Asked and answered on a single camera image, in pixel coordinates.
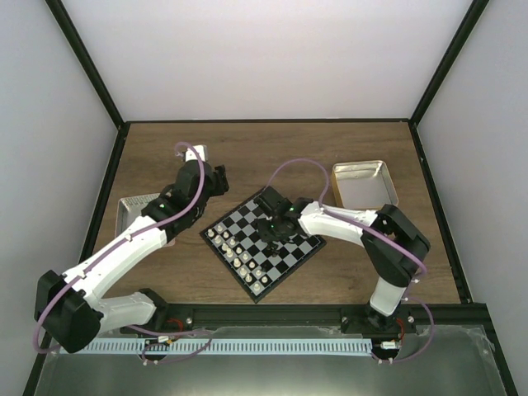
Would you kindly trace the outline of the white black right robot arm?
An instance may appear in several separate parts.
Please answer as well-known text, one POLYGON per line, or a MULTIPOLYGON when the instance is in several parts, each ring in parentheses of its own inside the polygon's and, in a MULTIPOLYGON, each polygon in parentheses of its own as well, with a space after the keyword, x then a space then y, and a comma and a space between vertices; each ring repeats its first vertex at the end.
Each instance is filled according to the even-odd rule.
POLYGON ((265 217, 256 221, 266 243, 285 242, 295 235, 326 236, 365 249, 378 280, 365 308, 365 323, 386 332, 396 323, 396 311, 409 286, 427 273, 424 259, 431 244, 395 205, 380 210, 347 210, 299 198, 258 196, 256 205, 265 217))

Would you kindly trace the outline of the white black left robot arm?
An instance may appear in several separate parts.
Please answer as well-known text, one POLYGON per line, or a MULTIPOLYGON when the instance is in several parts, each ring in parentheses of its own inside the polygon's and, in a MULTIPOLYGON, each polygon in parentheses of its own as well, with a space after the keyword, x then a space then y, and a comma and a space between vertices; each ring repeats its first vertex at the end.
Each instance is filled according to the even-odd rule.
POLYGON ((105 298, 105 293, 136 264, 166 246, 202 215, 207 201, 229 189, 223 165, 189 160, 177 179, 151 200, 133 223, 98 253, 37 282, 35 320, 69 353, 82 350, 104 332, 129 327, 159 334, 168 323, 168 304, 151 289, 105 298))

